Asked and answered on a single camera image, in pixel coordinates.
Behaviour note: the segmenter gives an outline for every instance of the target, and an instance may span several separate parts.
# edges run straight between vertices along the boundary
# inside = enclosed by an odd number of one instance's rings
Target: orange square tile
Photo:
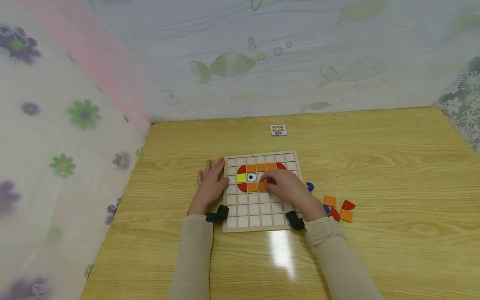
[[[351,223],[353,221],[353,212],[351,210],[341,209],[340,219]]]
[[[247,192],[256,192],[256,191],[257,191],[257,183],[256,182],[247,183]]]
[[[264,182],[259,182],[258,183],[258,191],[259,192],[268,192],[268,190],[266,189],[265,185],[267,183],[264,181]]]
[[[247,165],[247,173],[255,173],[257,171],[256,165]]]
[[[267,164],[267,171],[276,169],[276,163],[268,163]]]
[[[257,164],[257,172],[265,172],[267,171],[267,167],[265,164]]]
[[[336,207],[336,197],[325,196],[324,197],[324,204],[326,206]]]

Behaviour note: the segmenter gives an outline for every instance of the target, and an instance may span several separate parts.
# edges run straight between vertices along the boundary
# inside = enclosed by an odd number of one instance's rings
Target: table
[[[290,149],[314,195],[357,205],[339,225],[386,299],[480,299],[480,160],[436,108],[155,124],[82,299],[166,299],[198,169]],[[302,231],[220,225],[210,289],[212,300],[329,297]]]

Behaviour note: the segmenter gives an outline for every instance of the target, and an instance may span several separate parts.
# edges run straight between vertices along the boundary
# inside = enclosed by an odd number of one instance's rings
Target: beige sleeve
[[[305,222],[307,240],[317,256],[332,300],[380,300],[377,287],[330,217]]]
[[[168,300],[210,300],[209,272],[213,224],[203,215],[183,219],[180,250]]]

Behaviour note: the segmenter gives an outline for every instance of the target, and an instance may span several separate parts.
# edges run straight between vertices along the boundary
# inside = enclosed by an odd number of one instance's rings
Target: child's hand
[[[228,185],[228,177],[218,180],[218,176],[225,166],[223,157],[219,158],[213,166],[211,165],[212,161],[209,159],[205,171],[198,170],[198,189],[193,196],[187,216],[204,215],[208,206],[220,196],[223,189]]]
[[[296,206],[306,221],[313,221],[327,216],[322,202],[307,190],[303,182],[289,170],[274,169],[262,175],[260,181],[267,181],[267,190],[276,194],[283,201]]]

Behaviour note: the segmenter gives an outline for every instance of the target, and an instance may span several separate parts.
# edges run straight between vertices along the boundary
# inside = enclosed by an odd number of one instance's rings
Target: grid board
[[[297,151],[226,156],[225,161],[224,174],[230,182],[223,193],[223,205],[228,206],[223,232],[291,229],[285,214],[295,210],[301,217],[298,209],[268,192],[258,180],[267,169],[285,167],[303,182]]]

